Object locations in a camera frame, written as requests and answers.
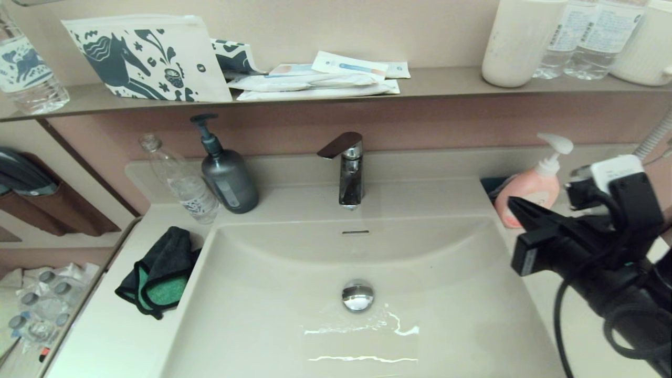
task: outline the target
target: bottle label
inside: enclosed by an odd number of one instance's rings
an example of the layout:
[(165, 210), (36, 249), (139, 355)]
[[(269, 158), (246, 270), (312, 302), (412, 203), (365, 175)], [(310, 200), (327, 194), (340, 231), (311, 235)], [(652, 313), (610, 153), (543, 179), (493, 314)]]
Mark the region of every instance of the bottle label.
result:
[(32, 88), (53, 75), (25, 36), (0, 45), (0, 90), (3, 92)]
[(579, 46), (587, 50), (616, 54), (623, 50), (642, 19), (644, 8), (618, 7), (600, 3), (581, 37)]
[[(550, 197), (550, 193), (546, 191), (541, 191), (541, 192), (534, 192), (530, 193), (526, 196), (523, 196), (523, 199), (526, 199), (534, 204), (538, 204), (539, 206), (543, 206), (548, 208), (546, 205), (548, 204), (548, 197)], [(504, 212), (504, 219), (513, 227), (523, 227), (518, 219), (515, 218), (515, 215), (513, 215), (513, 212), (511, 212), (511, 209), (507, 207), (506, 211)]]
[(207, 214), (217, 207), (217, 198), (204, 186), (203, 192), (193, 200), (179, 201), (192, 215)]
[(241, 205), (241, 201), (238, 200), (238, 197), (236, 197), (236, 194), (233, 192), (233, 189), (231, 189), (231, 185), (229, 185), (228, 182), (225, 180), (217, 180), (215, 181), (215, 184), (220, 192), (222, 192), (222, 195), (229, 206), (239, 207)]
[(594, 13), (595, 6), (567, 5), (548, 50), (574, 51)]

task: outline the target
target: black towel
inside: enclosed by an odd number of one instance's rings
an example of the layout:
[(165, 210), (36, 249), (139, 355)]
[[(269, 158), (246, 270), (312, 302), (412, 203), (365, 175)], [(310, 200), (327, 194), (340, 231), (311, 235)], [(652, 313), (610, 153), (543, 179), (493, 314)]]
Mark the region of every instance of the black towel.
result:
[(170, 227), (159, 238), (133, 271), (114, 291), (122, 299), (138, 307), (141, 313), (157, 319), (173, 308), (187, 286), (200, 250), (191, 252), (189, 231)]

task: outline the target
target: sink overflow slot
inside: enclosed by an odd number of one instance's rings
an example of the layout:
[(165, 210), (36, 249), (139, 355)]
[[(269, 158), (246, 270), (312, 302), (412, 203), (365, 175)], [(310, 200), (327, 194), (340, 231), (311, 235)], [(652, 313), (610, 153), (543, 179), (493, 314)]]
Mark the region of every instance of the sink overflow slot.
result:
[(370, 232), (369, 230), (363, 230), (363, 231), (343, 231), (342, 234), (345, 236), (348, 235), (368, 235)]

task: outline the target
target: gray pump bottle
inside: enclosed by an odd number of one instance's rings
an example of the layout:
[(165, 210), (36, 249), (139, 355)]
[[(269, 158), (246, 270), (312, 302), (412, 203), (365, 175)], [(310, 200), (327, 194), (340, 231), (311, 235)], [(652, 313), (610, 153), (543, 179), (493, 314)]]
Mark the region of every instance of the gray pump bottle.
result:
[(259, 193), (245, 167), (243, 156), (236, 151), (223, 149), (219, 139), (208, 131), (208, 120), (217, 114), (199, 114), (191, 121), (201, 131), (201, 143), (208, 152), (201, 169), (219, 201), (230, 212), (243, 214), (259, 203)]

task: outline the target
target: pink soap bottle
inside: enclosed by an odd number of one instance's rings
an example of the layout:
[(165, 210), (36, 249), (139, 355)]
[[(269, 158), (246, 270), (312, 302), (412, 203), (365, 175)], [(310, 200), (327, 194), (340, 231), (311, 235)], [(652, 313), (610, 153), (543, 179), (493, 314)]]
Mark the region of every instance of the pink soap bottle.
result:
[(567, 155), (574, 149), (574, 144), (567, 138), (554, 134), (538, 133), (537, 137), (544, 139), (554, 149), (555, 153), (551, 157), (540, 160), (536, 167), (516, 176), (497, 196), (495, 200), (495, 210), (504, 226), (510, 229), (522, 227), (515, 218), (509, 205), (507, 204), (510, 196), (522, 197), (539, 206), (550, 209), (558, 199), (560, 193), (560, 183), (558, 182), (558, 170), (560, 164), (558, 157), (560, 154)]

